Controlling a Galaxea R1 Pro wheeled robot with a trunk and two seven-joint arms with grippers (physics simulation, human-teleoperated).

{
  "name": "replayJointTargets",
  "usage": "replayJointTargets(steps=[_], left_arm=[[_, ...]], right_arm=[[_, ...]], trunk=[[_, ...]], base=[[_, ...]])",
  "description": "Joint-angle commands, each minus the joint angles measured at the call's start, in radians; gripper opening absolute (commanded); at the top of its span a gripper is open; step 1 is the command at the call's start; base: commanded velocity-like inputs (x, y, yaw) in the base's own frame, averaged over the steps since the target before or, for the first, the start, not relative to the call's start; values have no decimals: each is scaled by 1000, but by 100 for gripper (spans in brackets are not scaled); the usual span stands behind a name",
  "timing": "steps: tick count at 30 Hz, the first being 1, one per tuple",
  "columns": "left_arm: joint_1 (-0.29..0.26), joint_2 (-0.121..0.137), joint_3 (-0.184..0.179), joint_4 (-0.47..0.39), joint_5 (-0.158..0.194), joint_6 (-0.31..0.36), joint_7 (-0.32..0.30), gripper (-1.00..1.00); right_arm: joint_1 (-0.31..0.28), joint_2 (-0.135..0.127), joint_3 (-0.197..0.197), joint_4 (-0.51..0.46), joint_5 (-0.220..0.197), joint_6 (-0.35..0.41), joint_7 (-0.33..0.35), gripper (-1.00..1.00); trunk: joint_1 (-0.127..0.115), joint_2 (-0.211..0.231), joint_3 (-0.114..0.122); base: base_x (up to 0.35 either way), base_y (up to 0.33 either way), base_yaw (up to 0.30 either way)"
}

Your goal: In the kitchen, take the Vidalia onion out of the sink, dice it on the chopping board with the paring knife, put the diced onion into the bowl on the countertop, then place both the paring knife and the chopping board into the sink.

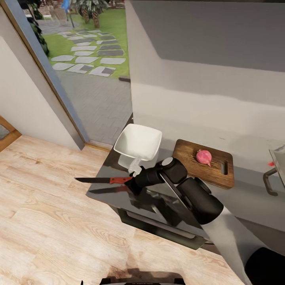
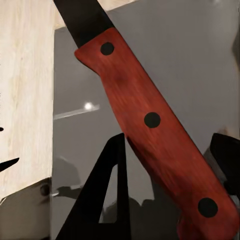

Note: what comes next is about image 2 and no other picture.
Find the parer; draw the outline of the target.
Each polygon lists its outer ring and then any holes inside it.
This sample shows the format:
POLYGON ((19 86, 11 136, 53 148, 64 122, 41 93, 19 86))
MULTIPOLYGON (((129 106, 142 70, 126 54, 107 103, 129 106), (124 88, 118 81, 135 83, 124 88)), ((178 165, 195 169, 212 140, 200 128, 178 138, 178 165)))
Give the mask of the parer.
POLYGON ((53 0, 141 164, 180 209, 179 240, 232 240, 240 213, 98 0, 53 0))

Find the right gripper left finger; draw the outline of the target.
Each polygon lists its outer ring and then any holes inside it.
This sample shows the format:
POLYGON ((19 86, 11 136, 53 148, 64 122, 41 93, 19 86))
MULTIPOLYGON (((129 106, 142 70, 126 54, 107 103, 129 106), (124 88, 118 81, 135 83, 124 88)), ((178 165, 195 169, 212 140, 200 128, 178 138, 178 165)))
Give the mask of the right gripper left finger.
POLYGON ((124 133, 106 143, 56 240, 131 240, 124 133), (117 221, 99 223, 112 168, 116 164, 117 221))

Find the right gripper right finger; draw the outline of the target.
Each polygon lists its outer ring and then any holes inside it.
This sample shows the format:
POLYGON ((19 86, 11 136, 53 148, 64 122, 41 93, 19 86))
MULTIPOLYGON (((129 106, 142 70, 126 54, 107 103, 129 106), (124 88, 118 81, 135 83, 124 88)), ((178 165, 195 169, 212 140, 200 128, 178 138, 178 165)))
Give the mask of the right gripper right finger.
POLYGON ((214 133, 210 151, 240 200, 240 140, 214 133))

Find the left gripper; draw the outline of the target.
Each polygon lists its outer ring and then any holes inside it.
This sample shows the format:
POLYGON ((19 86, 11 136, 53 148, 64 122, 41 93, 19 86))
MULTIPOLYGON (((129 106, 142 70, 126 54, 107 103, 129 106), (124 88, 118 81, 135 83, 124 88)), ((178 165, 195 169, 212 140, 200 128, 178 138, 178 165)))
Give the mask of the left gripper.
MULTIPOLYGON (((0 127, 0 131, 3 131, 3 130, 4 130, 4 128, 0 127)), ((16 164, 18 162, 18 160, 19 160, 19 157, 0 163, 0 172, 11 167, 12 165, 16 164)))

